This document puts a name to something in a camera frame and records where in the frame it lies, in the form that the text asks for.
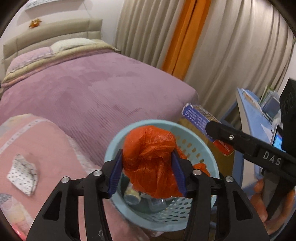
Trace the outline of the person right hand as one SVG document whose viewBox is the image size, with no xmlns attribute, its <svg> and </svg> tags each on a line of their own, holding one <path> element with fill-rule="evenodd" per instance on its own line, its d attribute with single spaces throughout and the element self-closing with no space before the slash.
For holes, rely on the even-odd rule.
<svg viewBox="0 0 296 241">
<path fill-rule="evenodd" d="M 274 195 L 271 201 L 267 203 L 264 184 L 264 179 L 259 180 L 255 184 L 254 194 L 250 202 L 257 211 L 268 235 L 273 235 L 281 229 L 293 210 L 295 190 L 290 190 L 286 197 L 280 197 L 279 201 L 275 200 L 276 196 Z"/>
</svg>

